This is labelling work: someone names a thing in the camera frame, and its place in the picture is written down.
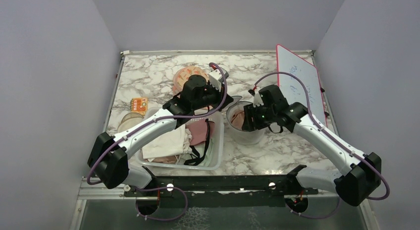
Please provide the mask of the white mesh laundry bag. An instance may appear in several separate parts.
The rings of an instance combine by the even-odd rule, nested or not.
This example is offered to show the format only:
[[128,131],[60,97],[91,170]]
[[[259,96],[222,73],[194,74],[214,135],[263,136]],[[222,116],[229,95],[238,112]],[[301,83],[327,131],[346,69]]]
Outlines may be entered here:
[[231,117],[236,110],[243,110],[244,106],[252,104],[252,102],[244,101],[242,99],[243,98],[242,96],[232,96],[232,98],[234,99],[234,102],[227,106],[227,111],[226,111],[226,118],[227,118],[228,125],[231,129],[232,139],[236,143],[241,144],[241,145],[257,144],[258,142],[262,140],[265,133],[265,129],[255,130],[251,132],[243,131],[243,130],[240,131],[240,130],[235,129],[230,122]]

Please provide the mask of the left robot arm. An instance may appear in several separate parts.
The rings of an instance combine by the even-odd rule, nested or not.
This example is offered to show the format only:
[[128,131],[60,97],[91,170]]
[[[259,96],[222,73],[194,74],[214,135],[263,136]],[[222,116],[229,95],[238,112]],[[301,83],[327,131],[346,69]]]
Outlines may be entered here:
[[151,195],[156,188],[151,173],[145,169],[130,170],[128,160],[145,145],[189,120],[205,118],[224,109],[233,101],[227,94],[227,77],[224,73],[213,72],[206,81],[200,75],[192,75],[180,94],[166,102],[152,117],[114,136],[101,133],[87,161],[90,167],[87,183],[102,183],[108,189],[127,184],[137,187],[143,195]]

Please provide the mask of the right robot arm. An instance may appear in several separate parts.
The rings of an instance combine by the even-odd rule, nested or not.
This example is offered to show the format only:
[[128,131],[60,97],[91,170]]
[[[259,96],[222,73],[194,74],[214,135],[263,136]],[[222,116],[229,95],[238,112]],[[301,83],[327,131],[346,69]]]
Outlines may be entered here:
[[243,109],[244,131],[276,123],[310,142],[336,166],[336,171],[303,167],[286,179],[289,192],[297,194],[304,188],[326,190],[336,193],[347,204],[358,206],[380,186],[379,155],[366,154],[343,141],[311,115],[306,106],[299,102],[289,104],[278,86],[262,88],[254,94],[254,102]]

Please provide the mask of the peach lace bra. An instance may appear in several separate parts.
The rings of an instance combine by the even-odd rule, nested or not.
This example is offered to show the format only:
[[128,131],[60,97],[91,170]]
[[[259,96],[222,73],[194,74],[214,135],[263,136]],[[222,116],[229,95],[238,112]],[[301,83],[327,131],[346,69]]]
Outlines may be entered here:
[[244,119],[245,119],[245,112],[243,110],[236,110],[233,113],[230,122],[235,129],[242,131]]

